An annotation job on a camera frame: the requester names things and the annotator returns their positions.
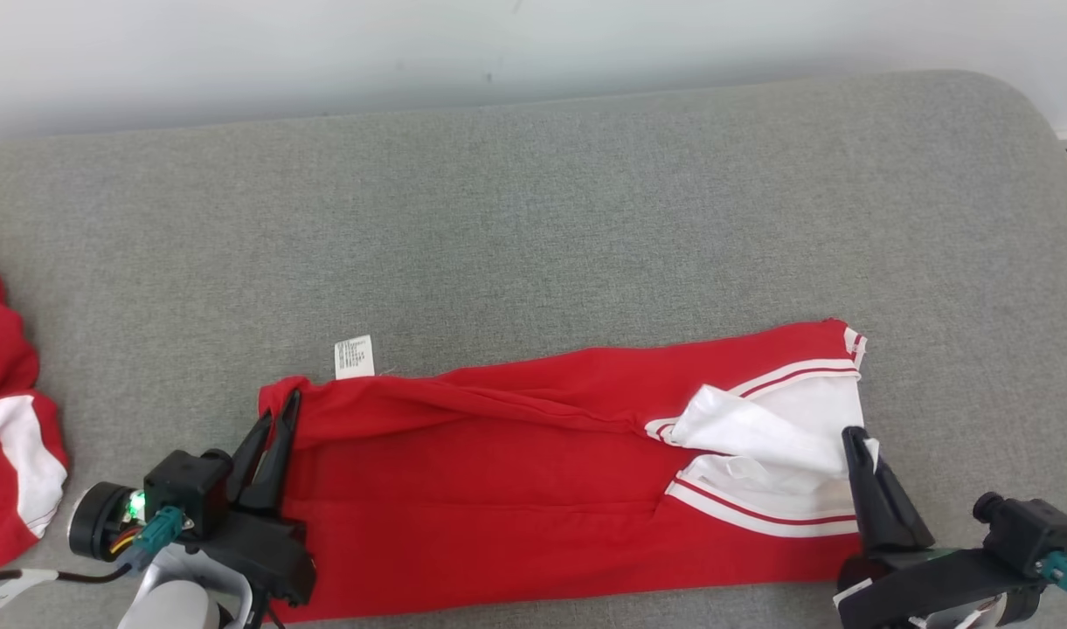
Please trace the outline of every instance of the red and white garment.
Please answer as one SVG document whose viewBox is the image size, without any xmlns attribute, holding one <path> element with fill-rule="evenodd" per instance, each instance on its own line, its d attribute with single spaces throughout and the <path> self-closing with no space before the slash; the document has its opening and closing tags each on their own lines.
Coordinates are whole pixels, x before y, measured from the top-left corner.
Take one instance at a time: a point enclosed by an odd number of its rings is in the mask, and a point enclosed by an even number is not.
<svg viewBox="0 0 1067 629">
<path fill-rule="evenodd" d="M 858 550 L 838 320 L 302 391 L 285 515 L 318 572 L 288 620 L 833 580 Z"/>
<path fill-rule="evenodd" d="M 41 364 L 0 283 L 0 566 L 45 533 L 63 497 L 55 404 L 32 387 Z"/>
</svg>

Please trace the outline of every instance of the black cable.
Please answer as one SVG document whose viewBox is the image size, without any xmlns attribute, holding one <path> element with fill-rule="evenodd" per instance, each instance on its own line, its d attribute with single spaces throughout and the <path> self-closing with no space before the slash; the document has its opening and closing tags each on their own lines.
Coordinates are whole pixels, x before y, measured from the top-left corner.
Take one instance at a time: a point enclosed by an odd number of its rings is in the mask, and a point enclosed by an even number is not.
<svg viewBox="0 0 1067 629">
<path fill-rule="evenodd" d="M 111 574 L 99 574 L 99 576 L 91 576 L 91 574 L 74 574 L 74 572 L 60 572 L 55 581 L 66 581 L 69 583 L 109 583 L 110 581 L 116 580 L 116 578 L 122 578 L 126 572 L 129 572 L 129 564 L 123 565 L 122 568 L 114 569 Z M 19 569 L 2 569 L 0 572 L 0 581 L 10 581 L 13 578 L 20 578 L 21 570 Z"/>
<path fill-rule="evenodd" d="M 269 614 L 270 620 L 273 620 L 273 625 L 276 625 L 277 629 L 285 629 L 285 624 L 281 622 L 281 618 L 277 617 L 277 613 L 273 612 L 271 607 L 265 608 L 265 612 Z"/>
</svg>

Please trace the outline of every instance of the gray table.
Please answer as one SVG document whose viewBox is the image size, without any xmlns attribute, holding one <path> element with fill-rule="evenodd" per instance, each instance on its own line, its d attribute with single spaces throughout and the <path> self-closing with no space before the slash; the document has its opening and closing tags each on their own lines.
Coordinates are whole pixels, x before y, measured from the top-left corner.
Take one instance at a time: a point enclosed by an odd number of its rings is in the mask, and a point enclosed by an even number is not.
<svg viewBox="0 0 1067 629">
<path fill-rule="evenodd" d="M 958 71 L 0 144 L 0 271 L 73 467 L 137 485 L 233 449 L 261 384 L 435 374 L 837 316 L 869 426 L 945 545 L 988 489 L 1067 510 L 1067 158 Z M 69 509 L 18 562 L 80 570 Z M 53 585 L 0 628 L 112 627 L 133 584 Z M 837 626 L 830 585 L 319 627 Z M 1049 594 L 1037 627 L 1067 627 Z"/>
</svg>

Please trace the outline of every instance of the green led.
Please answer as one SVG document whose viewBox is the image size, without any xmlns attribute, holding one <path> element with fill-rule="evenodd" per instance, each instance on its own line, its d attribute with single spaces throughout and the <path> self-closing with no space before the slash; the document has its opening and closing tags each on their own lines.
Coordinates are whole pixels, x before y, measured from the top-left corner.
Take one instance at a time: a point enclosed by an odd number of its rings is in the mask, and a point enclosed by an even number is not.
<svg viewBox="0 0 1067 629">
<path fill-rule="evenodd" d="M 125 509 L 130 518 L 142 519 L 145 517 L 145 493 L 133 491 L 129 497 L 129 505 Z"/>
</svg>

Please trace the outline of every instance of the white background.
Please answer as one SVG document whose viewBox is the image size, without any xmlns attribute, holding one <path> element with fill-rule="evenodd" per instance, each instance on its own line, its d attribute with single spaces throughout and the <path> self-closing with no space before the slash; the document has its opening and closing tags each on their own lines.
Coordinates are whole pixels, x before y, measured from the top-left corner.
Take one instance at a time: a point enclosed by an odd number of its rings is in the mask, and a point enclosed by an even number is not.
<svg viewBox="0 0 1067 629">
<path fill-rule="evenodd" d="M 929 67 L 1067 138 L 1067 0 L 0 0 L 0 138 Z"/>
</svg>

